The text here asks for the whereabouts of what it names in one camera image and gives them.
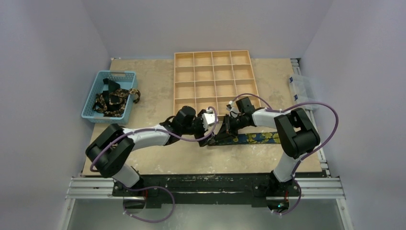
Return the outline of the blue floral tie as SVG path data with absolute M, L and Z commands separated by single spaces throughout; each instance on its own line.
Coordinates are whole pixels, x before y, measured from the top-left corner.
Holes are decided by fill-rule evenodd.
M 223 139 L 214 138 L 208 146 L 248 145 L 248 144 L 280 144 L 277 132 L 260 132 L 237 134 Z

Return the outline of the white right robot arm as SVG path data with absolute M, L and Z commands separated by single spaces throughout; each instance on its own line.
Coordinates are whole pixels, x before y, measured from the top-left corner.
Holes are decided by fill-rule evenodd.
M 246 127 L 270 127 L 277 131 L 283 150 L 281 159 L 271 172 L 269 189 L 275 195 L 287 190 L 287 182 L 293 179 L 295 166 L 307 153 L 320 144 L 320 136 L 302 108 L 276 113 L 270 109 L 256 108 L 249 97 L 236 101 L 236 107 L 228 105 L 229 114 L 224 116 L 220 130 L 211 144 L 219 145 L 238 139 L 239 130 Z

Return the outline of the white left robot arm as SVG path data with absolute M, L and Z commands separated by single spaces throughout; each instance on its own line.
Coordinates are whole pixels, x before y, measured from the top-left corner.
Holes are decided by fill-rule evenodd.
M 175 116 L 147 128 L 130 129 L 109 125 L 86 149 L 91 161 L 90 171 L 104 178 L 113 178 L 131 196 L 142 192 L 144 180 L 139 172 L 126 164 L 130 153 L 153 146 L 169 146 L 180 140 L 202 144 L 214 132 L 218 121 L 212 106 L 196 113 L 190 106 L 182 107 Z

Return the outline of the wooden compartment tray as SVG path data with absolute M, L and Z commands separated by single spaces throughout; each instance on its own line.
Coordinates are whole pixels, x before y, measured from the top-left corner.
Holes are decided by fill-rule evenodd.
M 213 106 L 220 116 L 238 95 L 260 107 L 258 88 L 247 50 L 178 52 L 174 54 L 173 112 L 190 106 L 197 112 Z

